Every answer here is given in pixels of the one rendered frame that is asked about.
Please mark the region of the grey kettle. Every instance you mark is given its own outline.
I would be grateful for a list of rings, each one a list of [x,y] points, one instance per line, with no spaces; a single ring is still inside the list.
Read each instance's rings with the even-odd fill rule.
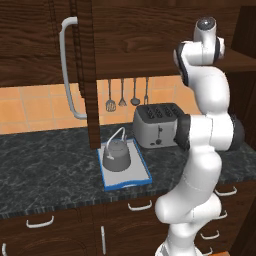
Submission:
[[[124,127],[119,128],[107,141],[103,151],[103,166],[111,172],[122,172],[131,165]]]

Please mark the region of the blue-rimmed grey tray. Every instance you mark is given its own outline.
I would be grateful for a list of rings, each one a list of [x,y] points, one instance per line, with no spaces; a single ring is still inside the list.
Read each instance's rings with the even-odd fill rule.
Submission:
[[[102,182],[105,191],[113,191],[131,186],[142,186],[152,183],[152,177],[140,149],[134,139],[127,140],[130,151],[131,165],[122,172],[112,172],[103,166],[105,143],[97,150]]]

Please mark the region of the open dark wood cabinet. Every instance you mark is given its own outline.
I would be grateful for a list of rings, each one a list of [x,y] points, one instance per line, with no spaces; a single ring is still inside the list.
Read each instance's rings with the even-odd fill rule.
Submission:
[[[256,71],[256,0],[92,0],[99,79],[176,75],[173,50],[212,16],[225,72]]]

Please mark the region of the dark wood base cabinet door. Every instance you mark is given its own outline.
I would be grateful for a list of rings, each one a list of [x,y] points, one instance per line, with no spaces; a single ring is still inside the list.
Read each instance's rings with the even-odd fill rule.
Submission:
[[[101,226],[105,228],[106,255],[102,253]],[[97,256],[155,256],[168,226],[154,220],[107,220],[94,224]]]
[[[2,244],[6,243],[8,256],[96,256],[94,247],[68,237],[17,237],[0,239],[0,256]]]

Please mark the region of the silver four-slot toaster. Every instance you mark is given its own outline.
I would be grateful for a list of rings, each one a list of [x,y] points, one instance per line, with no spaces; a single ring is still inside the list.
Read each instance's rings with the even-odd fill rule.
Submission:
[[[184,115],[175,103],[139,105],[133,118],[133,134],[146,149],[176,146],[176,119]]]

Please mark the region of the hanging metal ladle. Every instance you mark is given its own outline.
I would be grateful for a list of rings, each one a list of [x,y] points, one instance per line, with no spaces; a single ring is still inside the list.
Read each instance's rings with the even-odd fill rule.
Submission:
[[[133,79],[133,97],[130,102],[133,106],[138,106],[140,104],[140,99],[136,97],[136,79]]]

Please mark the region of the hanging slotted spatula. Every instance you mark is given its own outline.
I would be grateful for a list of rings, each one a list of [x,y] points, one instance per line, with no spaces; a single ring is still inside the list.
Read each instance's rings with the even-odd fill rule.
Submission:
[[[108,80],[108,100],[106,101],[106,111],[114,112],[116,110],[116,103],[111,96],[111,80]]]

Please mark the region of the hanging metal fork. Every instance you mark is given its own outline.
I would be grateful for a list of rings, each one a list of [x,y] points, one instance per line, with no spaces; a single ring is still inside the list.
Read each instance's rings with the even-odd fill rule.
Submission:
[[[145,94],[144,94],[144,105],[148,104],[148,86],[149,86],[149,77],[145,78]]]

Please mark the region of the dark wood drawer front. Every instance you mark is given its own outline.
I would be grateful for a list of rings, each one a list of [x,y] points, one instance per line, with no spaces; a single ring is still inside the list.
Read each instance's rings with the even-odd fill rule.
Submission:
[[[26,220],[29,220],[31,224],[37,224],[49,221],[52,215],[55,219],[50,226],[38,229],[29,229],[26,227]],[[81,235],[88,237],[92,233],[91,217],[86,216],[83,218],[79,208],[0,220],[0,237],[27,235],[44,238],[52,236],[78,237]]]
[[[142,218],[145,215],[155,215],[155,203],[158,195],[146,196],[134,199],[120,200],[115,202],[108,202],[104,204],[94,205],[92,207],[92,216],[95,222],[114,220],[114,219],[135,219]],[[148,210],[133,212],[128,209],[127,203],[132,207],[144,206],[149,204],[152,200],[152,207]]]
[[[252,203],[256,195],[256,181],[243,181],[237,183],[230,183],[225,185],[217,185],[216,189],[219,192],[230,192],[233,186],[237,188],[237,193],[228,197],[220,197],[223,207],[226,209],[247,207]]]

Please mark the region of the dark wood wall cabinet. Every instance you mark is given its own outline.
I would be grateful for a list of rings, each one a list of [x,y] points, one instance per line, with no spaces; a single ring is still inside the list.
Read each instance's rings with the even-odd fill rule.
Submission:
[[[69,0],[0,0],[0,87],[61,84]]]

